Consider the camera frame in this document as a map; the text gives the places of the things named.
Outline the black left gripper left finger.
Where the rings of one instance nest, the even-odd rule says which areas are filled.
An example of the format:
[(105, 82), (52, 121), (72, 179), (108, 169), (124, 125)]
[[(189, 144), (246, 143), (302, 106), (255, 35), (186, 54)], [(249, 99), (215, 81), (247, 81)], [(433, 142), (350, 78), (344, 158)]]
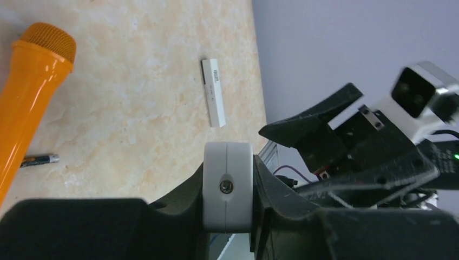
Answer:
[(153, 203), (23, 200), (1, 219), (1, 259), (207, 259), (202, 172)]

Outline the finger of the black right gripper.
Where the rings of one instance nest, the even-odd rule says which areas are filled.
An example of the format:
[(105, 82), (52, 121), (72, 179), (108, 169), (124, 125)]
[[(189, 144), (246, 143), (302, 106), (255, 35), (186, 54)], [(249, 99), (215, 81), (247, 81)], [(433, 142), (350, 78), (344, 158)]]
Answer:
[(259, 134), (280, 145), (295, 147), (309, 134), (317, 132), (320, 126), (327, 126), (332, 119), (361, 97), (363, 93), (353, 83), (347, 83), (313, 107), (267, 124), (259, 130)]

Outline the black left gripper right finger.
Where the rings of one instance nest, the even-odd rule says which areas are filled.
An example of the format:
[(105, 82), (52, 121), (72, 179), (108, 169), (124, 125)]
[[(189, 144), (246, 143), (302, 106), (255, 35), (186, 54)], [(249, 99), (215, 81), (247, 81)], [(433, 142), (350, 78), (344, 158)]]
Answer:
[(320, 207), (254, 156), (250, 250), (256, 259), (458, 259), (458, 218), (445, 211)]

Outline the small white remote control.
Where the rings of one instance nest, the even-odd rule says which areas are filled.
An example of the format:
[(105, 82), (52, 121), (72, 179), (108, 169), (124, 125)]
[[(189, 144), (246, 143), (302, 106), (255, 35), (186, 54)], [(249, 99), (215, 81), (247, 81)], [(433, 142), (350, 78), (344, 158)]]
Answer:
[(253, 213), (253, 149), (244, 142), (205, 145), (203, 227), (215, 233), (249, 233)]

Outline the battery near flashlight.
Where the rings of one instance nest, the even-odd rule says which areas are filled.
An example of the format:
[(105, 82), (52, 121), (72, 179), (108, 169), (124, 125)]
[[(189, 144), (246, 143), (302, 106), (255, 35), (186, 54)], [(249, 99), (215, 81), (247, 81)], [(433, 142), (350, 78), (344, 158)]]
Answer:
[(20, 165), (20, 168), (58, 163), (59, 161), (60, 161), (60, 157), (57, 154), (47, 154), (47, 155), (26, 157), (23, 159)]

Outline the long white remote control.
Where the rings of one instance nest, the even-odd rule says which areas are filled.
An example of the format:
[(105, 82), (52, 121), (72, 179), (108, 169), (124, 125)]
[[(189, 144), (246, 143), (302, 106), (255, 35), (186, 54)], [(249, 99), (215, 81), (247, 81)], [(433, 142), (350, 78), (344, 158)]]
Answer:
[(204, 86), (211, 127), (221, 128), (226, 124), (224, 102), (221, 91), (220, 72), (216, 58), (201, 61)]

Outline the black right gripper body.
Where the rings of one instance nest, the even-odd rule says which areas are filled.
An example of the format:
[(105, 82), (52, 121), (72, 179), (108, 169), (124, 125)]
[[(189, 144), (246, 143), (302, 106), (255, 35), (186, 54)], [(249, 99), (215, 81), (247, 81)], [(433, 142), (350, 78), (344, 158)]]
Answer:
[(341, 124), (350, 148), (320, 173), (319, 181), (296, 188), (302, 197), (326, 206), (378, 208), (439, 177), (428, 159), (380, 111), (363, 105)]

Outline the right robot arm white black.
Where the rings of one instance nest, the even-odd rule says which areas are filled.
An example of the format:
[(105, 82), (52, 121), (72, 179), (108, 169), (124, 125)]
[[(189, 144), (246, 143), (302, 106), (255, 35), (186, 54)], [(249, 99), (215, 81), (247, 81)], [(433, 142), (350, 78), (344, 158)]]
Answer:
[(324, 207), (415, 207), (438, 190), (458, 189), (458, 141), (413, 144), (380, 110), (361, 106), (337, 128), (330, 121), (362, 97), (348, 83), (315, 106), (264, 126), (259, 134), (298, 151), (313, 184), (296, 188)]

